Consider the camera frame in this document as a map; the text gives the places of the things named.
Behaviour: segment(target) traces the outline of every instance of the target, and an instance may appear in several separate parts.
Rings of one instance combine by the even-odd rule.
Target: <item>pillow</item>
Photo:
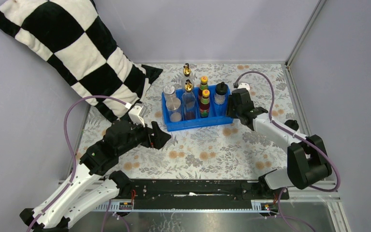
[[[101,21],[93,0],[7,0],[0,29],[52,65],[81,96],[142,101],[162,69],[131,62]],[[88,99],[109,121],[128,111],[109,99]]]

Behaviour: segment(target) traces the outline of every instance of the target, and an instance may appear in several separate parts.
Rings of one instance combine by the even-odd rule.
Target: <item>black metal base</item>
[[[22,219],[23,223],[25,223],[25,225],[29,226],[32,223],[32,221],[34,220],[33,214],[34,214],[33,209],[32,208],[27,208],[27,209],[22,210],[22,212],[19,214],[19,216]],[[37,222],[35,222],[32,229],[35,229],[38,226],[39,226],[39,224]]]
[[[117,199],[130,199],[136,191],[134,209],[251,209],[251,200],[269,200],[280,189],[263,194],[263,185],[249,180],[153,180],[132,179]],[[281,199],[289,199],[288,191]]]

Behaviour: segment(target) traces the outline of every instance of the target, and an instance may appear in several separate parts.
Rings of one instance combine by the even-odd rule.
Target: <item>floral tablecloth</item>
[[[153,64],[164,69],[148,90],[143,103],[147,106],[146,123],[156,121],[166,131],[162,118],[161,92],[173,83],[180,88],[182,64]],[[265,73],[275,89],[274,118],[285,122],[293,119],[294,110],[279,64],[197,64],[190,65],[196,77],[206,75],[209,85],[224,81],[232,83],[243,72]],[[250,85],[255,106],[269,109],[270,87],[259,75],[246,75],[242,82]],[[95,107],[88,119],[78,149],[77,158],[100,140],[111,125]],[[130,178],[194,178],[194,179],[257,179],[276,168],[286,167],[286,154],[265,136],[250,131],[235,119],[232,124],[170,132],[172,139],[161,150],[135,148],[120,157],[120,163],[109,172],[123,170]]]

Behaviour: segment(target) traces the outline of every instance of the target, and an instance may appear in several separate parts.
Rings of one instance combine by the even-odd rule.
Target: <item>white wall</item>
[[[137,62],[285,61],[318,0],[95,0]]]
[[[78,99],[55,69],[0,31],[0,232],[25,231],[19,213],[43,202],[66,174],[63,118]],[[69,119],[73,145],[85,107]]]
[[[291,68],[311,130],[340,170],[352,231],[371,231],[371,1],[329,0]]]

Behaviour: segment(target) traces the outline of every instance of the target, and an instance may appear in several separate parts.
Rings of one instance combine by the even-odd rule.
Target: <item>glass bottle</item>
[[[194,86],[191,82],[186,82],[184,89],[185,93],[182,95],[183,101],[183,114],[184,120],[196,119],[196,96],[194,96],[193,88]]]
[[[208,117],[210,112],[210,91],[208,89],[202,92],[200,101],[200,117]]]
[[[167,111],[169,113],[170,122],[179,122],[181,116],[181,101],[178,98],[170,98],[166,101]]]
[[[183,78],[181,79],[181,86],[183,87],[183,93],[186,92],[185,86],[186,84],[191,84],[192,89],[194,89],[194,80],[193,74],[190,69],[190,65],[186,63],[183,68]]]
[[[166,101],[176,98],[174,85],[167,85],[163,88],[164,98]]]
[[[199,88],[199,100],[201,99],[202,92],[206,89],[208,89],[208,77],[202,76]]]

